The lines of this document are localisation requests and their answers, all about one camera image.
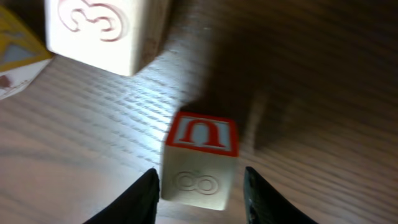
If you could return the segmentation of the red U 8 wooden block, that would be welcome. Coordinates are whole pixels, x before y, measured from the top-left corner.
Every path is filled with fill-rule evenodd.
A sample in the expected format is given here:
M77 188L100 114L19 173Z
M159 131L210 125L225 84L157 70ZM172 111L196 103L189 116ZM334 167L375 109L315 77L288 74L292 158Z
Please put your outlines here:
M179 111L164 144L162 199L224 210L238 156L238 134L233 120Z

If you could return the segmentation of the number 3 wooden block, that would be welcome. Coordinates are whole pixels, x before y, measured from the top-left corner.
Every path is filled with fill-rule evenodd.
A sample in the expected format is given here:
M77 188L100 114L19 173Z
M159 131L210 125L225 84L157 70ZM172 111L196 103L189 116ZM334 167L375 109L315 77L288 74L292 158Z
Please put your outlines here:
M161 51L171 0L45 0L47 48L122 76Z

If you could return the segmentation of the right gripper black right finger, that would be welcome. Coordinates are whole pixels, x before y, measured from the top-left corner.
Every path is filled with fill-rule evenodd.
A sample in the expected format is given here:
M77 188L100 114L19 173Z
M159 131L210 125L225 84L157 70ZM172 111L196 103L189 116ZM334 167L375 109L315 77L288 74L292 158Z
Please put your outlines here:
M317 224L252 167L245 168L243 192L248 224Z

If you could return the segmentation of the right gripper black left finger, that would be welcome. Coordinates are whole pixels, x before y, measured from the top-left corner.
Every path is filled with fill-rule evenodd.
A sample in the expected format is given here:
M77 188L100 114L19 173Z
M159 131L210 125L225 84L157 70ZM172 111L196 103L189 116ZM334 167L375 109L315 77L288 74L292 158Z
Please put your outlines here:
M154 224L159 194L159 176L151 168L85 224Z

